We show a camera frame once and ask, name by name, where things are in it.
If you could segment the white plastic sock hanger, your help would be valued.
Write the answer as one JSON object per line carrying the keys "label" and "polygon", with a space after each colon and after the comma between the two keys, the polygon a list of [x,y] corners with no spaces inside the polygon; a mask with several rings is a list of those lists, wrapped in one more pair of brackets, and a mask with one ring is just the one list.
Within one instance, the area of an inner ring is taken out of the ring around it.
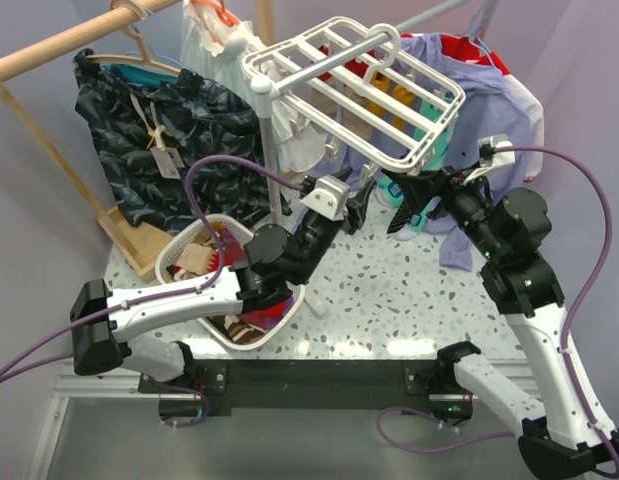
{"label": "white plastic sock hanger", "polygon": [[[279,100],[382,169],[417,173],[434,142],[454,124],[464,90],[406,53],[392,25],[367,28],[336,16],[273,46],[246,55],[241,68],[257,95],[257,110]],[[307,85],[352,117],[405,148],[393,155],[294,94]]]}

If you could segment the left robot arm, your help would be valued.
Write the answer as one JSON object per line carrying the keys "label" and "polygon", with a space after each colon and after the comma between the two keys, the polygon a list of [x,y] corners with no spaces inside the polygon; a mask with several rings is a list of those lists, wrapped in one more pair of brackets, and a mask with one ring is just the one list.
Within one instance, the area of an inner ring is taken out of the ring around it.
{"label": "left robot arm", "polygon": [[189,390],[196,368],[188,345],[151,337],[159,328],[198,318],[262,311],[292,297],[305,285],[339,232],[353,234],[365,222],[375,187],[368,180],[351,195],[349,170],[303,180],[306,213],[294,232],[278,224],[260,227],[244,244],[245,257],[205,276],[144,290],[108,289],[85,283],[70,311],[74,372],[96,376],[119,367]]}

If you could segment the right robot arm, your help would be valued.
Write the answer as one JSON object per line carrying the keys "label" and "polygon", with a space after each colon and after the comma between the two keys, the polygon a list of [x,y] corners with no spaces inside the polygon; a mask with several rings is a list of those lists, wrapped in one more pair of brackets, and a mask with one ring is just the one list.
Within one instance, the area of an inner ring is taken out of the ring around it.
{"label": "right robot arm", "polygon": [[437,352],[429,384],[477,395],[513,433],[538,479],[570,479],[619,460],[619,428],[593,392],[559,281],[539,252],[552,229],[545,200],[514,188],[493,202],[485,177],[470,180],[448,168],[390,177],[403,193],[400,216],[409,219],[437,199],[434,211],[449,215],[484,257],[484,289],[522,346],[540,397],[527,396],[469,341]]}

